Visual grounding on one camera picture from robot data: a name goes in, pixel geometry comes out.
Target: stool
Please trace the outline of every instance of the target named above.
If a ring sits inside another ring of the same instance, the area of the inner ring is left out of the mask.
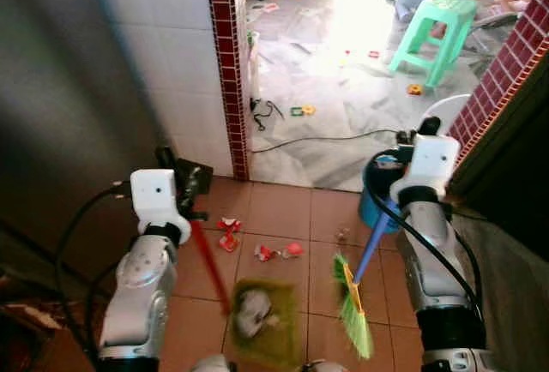
[[[425,85],[435,87],[444,71],[453,67],[460,54],[469,28],[473,23],[477,4],[474,0],[424,0],[413,16],[401,44],[396,51],[389,70],[395,71],[401,61],[407,61],[427,69],[429,75]],[[446,24],[442,39],[429,35],[435,22]],[[417,53],[424,42],[438,45],[438,54],[430,61]]]

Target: red tile trim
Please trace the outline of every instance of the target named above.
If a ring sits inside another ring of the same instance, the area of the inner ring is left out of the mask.
[[[232,171],[237,179],[250,178],[248,156],[247,56],[245,0],[209,0]]]
[[[474,89],[449,134],[462,145],[456,167],[474,149],[549,51],[549,0],[532,0]]]

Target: black cable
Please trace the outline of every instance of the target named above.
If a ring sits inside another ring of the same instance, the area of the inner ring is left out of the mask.
[[[487,218],[483,218],[481,216],[468,215],[466,213],[457,212],[456,210],[452,211],[452,213],[454,215],[462,216],[463,218],[467,218],[467,219],[481,220],[481,221],[484,221],[484,222],[490,222],[490,220],[488,220]]]
[[[259,101],[260,101],[260,99],[257,99],[255,101],[253,101],[254,107],[257,106]],[[254,115],[254,121],[256,121],[256,123],[257,123],[257,128],[262,132],[265,130],[265,125],[263,125],[263,123],[259,119],[260,117],[270,117],[273,114],[273,110],[276,110],[278,112],[278,114],[281,116],[281,118],[284,119],[284,115],[282,115],[281,110],[278,109],[278,106],[276,106],[276,104],[273,103],[272,100],[266,101],[265,105],[269,108],[269,111],[267,113],[254,113],[253,114]]]
[[[471,267],[473,268],[473,276],[474,276],[474,291],[479,301],[479,309],[482,312],[482,278],[480,277],[479,263],[477,262],[477,258],[474,255],[474,252],[469,246],[469,244],[465,242],[465,239],[463,239],[463,237],[459,234],[459,232],[455,229],[453,225],[452,225],[452,228],[454,229],[455,238],[457,239],[457,242],[459,242],[460,245],[465,249],[465,252],[467,253],[469,261],[471,262]]]
[[[366,166],[366,173],[368,172],[368,170],[370,170],[370,166],[375,161],[375,159],[383,155],[396,156],[397,151],[386,150],[374,155],[368,162],[368,165]],[[386,214],[388,214],[395,222],[397,222],[400,226],[402,226],[406,231],[408,231],[413,237],[415,237],[418,240],[418,242],[421,243],[429,252],[431,252],[438,259],[438,261],[448,270],[448,272],[450,272],[450,274],[454,277],[457,283],[460,284],[460,286],[463,288],[465,293],[467,293],[469,300],[471,301],[471,303],[475,307],[475,310],[477,311],[477,316],[481,321],[483,321],[482,312],[480,311],[480,306],[479,306],[479,300],[474,294],[474,291],[471,288],[471,286],[467,283],[467,281],[461,276],[459,272],[457,272],[454,266],[451,263],[449,263],[446,257],[444,257],[444,255],[441,254],[435,246],[433,246],[429,241],[427,241],[425,237],[421,235],[418,231],[416,231],[408,222],[406,222],[406,220],[401,218],[397,213],[394,213],[393,211],[391,211],[390,208],[385,205],[383,200],[373,191],[371,187],[371,180],[368,179],[368,176],[366,176],[365,180],[366,180],[366,188],[368,190],[368,193],[370,194],[370,197],[376,203],[376,205],[380,207]]]
[[[397,133],[396,130],[393,130],[393,129],[375,129],[375,130],[371,130],[370,132],[365,132],[364,134],[353,135],[353,136],[343,136],[343,137],[336,137],[336,138],[323,137],[323,136],[311,136],[311,137],[294,139],[292,141],[282,142],[282,143],[279,143],[277,145],[274,145],[273,147],[266,147],[264,149],[257,149],[256,151],[251,151],[251,152],[252,153],[268,152],[268,151],[272,151],[273,149],[277,149],[279,147],[284,147],[286,145],[290,145],[292,143],[299,142],[299,141],[349,141],[349,140],[352,140],[352,139],[364,138],[365,136],[378,134],[378,133],[381,133],[381,132],[390,132],[392,134]]]
[[[59,243],[57,244],[57,249],[55,253],[55,282],[57,291],[60,295],[61,300],[61,307],[63,309],[64,315],[67,319],[67,327],[72,332],[73,336],[75,337],[76,343],[82,348],[84,353],[86,354],[87,358],[89,359],[89,362],[97,369],[97,357],[94,357],[94,348],[90,346],[90,343],[87,342],[80,333],[78,324],[70,312],[69,308],[69,302],[67,300],[67,296],[64,293],[63,289],[63,280],[62,280],[62,271],[63,271],[63,252],[65,251],[67,247],[67,243],[69,242],[71,236],[74,233],[74,229],[82,219],[82,217],[89,211],[92,206],[100,201],[101,199],[109,196],[114,195],[117,193],[117,186],[112,186],[109,189],[102,190],[99,192],[96,196],[91,198],[89,201],[87,201],[75,214],[74,218],[70,221],[67,228],[64,230],[63,235],[61,236],[61,239],[59,240]]]
[[[89,343],[91,351],[93,351],[93,356],[96,359],[99,357],[99,349],[98,349],[97,343],[95,342],[95,336],[94,336],[94,299],[95,299],[95,295],[97,294],[97,289],[99,288],[103,279],[105,279],[109,273],[111,273],[114,269],[116,269],[117,266],[118,266],[118,261],[106,267],[99,275],[95,277],[95,279],[92,281],[92,284],[89,287],[89,290],[87,291],[86,315],[85,315],[84,325],[86,328],[87,342]]]

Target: red broom handle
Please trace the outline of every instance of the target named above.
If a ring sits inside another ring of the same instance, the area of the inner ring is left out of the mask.
[[[225,286],[223,285],[223,281],[221,280],[219,268],[215,263],[212,249],[209,247],[208,241],[204,236],[202,226],[200,225],[199,221],[192,220],[190,222],[190,227],[192,228],[192,236],[195,238],[196,244],[198,245],[198,250],[200,251],[202,258],[204,259],[204,261],[206,262],[206,266],[208,267],[209,276],[214,282],[217,297],[221,300],[223,315],[229,315],[231,313],[229,298],[227,297]]]

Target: white tiled wall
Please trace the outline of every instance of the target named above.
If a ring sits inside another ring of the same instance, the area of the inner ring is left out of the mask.
[[[208,0],[103,0],[178,154],[232,175]]]

